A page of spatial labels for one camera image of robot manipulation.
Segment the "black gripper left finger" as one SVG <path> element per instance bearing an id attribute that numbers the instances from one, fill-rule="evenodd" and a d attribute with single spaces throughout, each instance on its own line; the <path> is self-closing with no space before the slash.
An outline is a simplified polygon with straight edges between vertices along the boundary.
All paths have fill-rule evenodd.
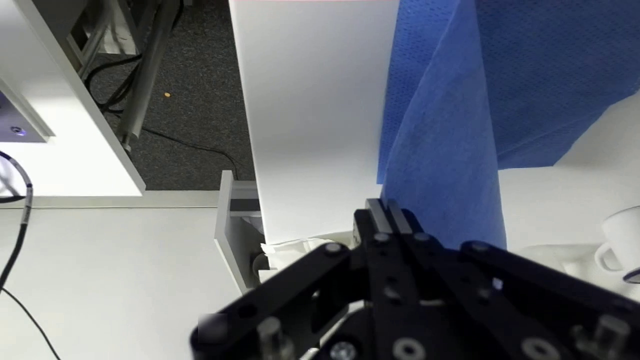
<path id="1" fill-rule="evenodd" d="M 383 244 L 394 228 L 370 198 L 353 211 L 359 244 L 325 241 L 269 279 L 200 322 L 189 334 L 193 360 L 299 360 L 348 311 L 370 298 L 365 244 Z"/>

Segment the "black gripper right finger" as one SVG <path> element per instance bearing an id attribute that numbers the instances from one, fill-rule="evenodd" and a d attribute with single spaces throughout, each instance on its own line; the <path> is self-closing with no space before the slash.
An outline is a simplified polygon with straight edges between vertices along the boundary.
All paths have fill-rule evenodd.
<path id="1" fill-rule="evenodd" d="M 485 241 L 445 250 L 412 211 L 385 211 L 495 360 L 640 360 L 638 302 Z"/>

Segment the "white robot base table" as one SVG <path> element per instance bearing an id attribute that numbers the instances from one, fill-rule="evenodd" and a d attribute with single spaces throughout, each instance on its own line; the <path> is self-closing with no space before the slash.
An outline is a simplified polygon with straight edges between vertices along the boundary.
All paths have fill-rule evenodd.
<path id="1" fill-rule="evenodd" d="M 37 196 L 139 196 L 145 184 L 31 0 L 0 0 L 1 84 L 50 129 L 1 145 Z"/>

